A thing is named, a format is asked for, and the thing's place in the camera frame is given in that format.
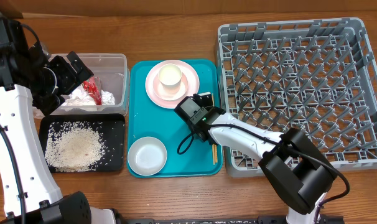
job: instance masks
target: red and white package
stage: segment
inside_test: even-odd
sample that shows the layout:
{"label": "red and white package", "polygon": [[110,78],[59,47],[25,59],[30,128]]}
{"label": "red and white package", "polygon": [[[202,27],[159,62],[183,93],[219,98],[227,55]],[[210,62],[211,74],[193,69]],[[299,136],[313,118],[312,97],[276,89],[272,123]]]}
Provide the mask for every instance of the red and white package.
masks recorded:
{"label": "red and white package", "polygon": [[101,105],[101,83],[99,77],[91,77],[82,83],[83,89],[95,100],[96,105]]}

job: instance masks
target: brown tabletop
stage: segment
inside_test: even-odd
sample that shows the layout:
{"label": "brown tabletop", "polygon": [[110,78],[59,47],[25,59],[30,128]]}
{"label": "brown tabletop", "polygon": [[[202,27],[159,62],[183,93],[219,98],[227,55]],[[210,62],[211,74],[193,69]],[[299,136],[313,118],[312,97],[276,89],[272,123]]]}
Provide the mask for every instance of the brown tabletop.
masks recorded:
{"label": "brown tabletop", "polygon": [[[30,25],[53,53],[71,50],[122,53],[132,68],[141,60],[208,58],[215,61],[216,33],[222,24],[334,17],[359,17],[364,21],[377,63],[377,11],[21,21]],[[27,35],[32,44],[33,38]],[[344,215],[346,223],[377,223],[377,170],[344,174],[351,183],[349,196],[328,203],[322,213]],[[64,195],[80,190],[90,205],[116,208],[126,218],[252,218],[287,213],[287,206],[266,178],[234,179],[225,168],[211,177],[138,179],[124,166],[122,172],[54,174],[54,178]],[[343,190],[343,182],[337,180],[328,195]],[[3,205],[0,178],[0,221],[4,218]]]}

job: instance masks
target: blue tray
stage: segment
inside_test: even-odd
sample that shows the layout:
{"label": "blue tray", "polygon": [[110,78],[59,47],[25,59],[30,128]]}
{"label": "blue tray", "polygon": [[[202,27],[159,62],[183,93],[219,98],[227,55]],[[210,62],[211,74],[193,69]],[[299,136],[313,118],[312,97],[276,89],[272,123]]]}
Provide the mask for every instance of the blue tray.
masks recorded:
{"label": "blue tray", "polygon": [[[200,78],[199,93],[211,92],[215,105],[219,106],[219,90],[215,65],[207,59],[183,60],[191,65]],[[135,64],[131,73],[131,92],[129,102],[128,152],[132,144],[140,138],[151,136],[161,140],[168,152],[164,168],[149,177],[187,177],[213,175],[223,165],[223,153],[218,146],[218,163],[213,165],[212,146],[195,139],[190,149],[183,155],[177,154],[177,146],[190,134],[188,126],[172,109],[157,106],[147,96],[145,82],[150,70],[162,62],[143,61]],[[135,177],[143,177],[128,169]]]}

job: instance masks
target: cup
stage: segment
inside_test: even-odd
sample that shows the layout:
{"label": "cup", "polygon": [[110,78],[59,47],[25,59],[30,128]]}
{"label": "cup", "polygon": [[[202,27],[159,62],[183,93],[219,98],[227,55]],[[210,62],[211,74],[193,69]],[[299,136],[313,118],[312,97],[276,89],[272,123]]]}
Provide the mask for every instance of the cup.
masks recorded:
{"label": "cup", "polygon": [[167,93],[175,94],[180,90],[182,71],[177,65],[169,63],[161,67],[158,79]]}

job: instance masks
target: gray dish rack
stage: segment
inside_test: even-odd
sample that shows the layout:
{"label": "gray dish rack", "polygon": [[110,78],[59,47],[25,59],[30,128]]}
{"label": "gray dish rack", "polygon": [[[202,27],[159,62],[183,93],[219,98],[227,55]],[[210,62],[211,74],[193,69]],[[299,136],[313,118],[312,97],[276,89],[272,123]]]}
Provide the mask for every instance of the gray dish rack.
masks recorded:
{"label": "gray dish rack", "polygon": [[[360,19],[227,24],[216,47],[227,112],[301,129],[338,170],[377,169],[377,66]],[[233,177],[263,175],[240,149],[225,157]]]}

